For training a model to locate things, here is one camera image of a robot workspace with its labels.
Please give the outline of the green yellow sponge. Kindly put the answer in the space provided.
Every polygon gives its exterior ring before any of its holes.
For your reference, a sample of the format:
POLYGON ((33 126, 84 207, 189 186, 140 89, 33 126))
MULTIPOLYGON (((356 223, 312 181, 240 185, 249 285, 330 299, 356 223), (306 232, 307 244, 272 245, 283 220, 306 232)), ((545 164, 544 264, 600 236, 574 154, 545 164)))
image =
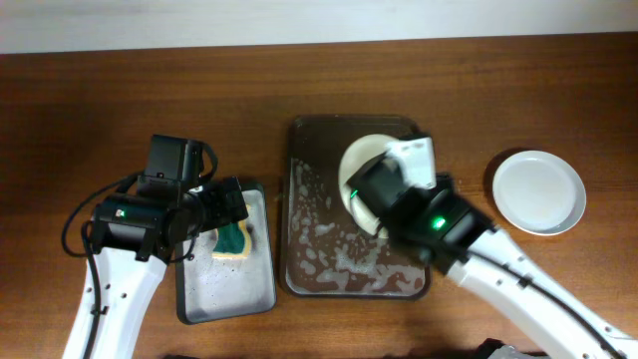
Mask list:
POLYGON ((215 234, 217 241, 211 254, 213 258, 244 259, 248 257, 252 242, 246 219, 218 228, 215 234))

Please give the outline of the light green plate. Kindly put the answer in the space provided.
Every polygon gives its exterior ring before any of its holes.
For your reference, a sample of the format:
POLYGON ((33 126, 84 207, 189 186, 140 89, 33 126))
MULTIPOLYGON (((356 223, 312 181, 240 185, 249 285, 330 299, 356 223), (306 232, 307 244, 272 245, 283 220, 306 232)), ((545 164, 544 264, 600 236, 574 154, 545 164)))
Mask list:
POLYGON ((494 172, 491 194, 509 223, 539 236, 568 231, 582 219, 587 205, 577 171, 542 151, 522 151, 505 159, 494 172))

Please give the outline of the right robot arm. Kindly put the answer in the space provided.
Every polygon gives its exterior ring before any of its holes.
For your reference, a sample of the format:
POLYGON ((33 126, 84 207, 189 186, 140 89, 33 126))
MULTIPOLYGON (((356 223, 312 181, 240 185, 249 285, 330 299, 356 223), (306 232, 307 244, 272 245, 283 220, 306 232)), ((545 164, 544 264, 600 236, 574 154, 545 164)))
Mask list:
POLYGON ((455 192, 430 160, 390 153, 347 180, 401 248, 473 293, 551 358, 634 358, 637 341, 614 329, 541 270, 509 234, 455 192))

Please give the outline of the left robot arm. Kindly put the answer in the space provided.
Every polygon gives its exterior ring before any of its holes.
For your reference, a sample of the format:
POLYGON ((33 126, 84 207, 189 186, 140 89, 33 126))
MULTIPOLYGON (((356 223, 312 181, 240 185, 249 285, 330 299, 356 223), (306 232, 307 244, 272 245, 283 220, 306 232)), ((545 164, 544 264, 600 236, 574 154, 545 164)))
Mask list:
POLYGON ((168 266, 191 256, 175 249, 248 217, 238 179, 214 179, 217 165, 204 142, 154 135, 142 171, 98 190, 80 229, 87 273, 64 357, 131 357, 168 266))

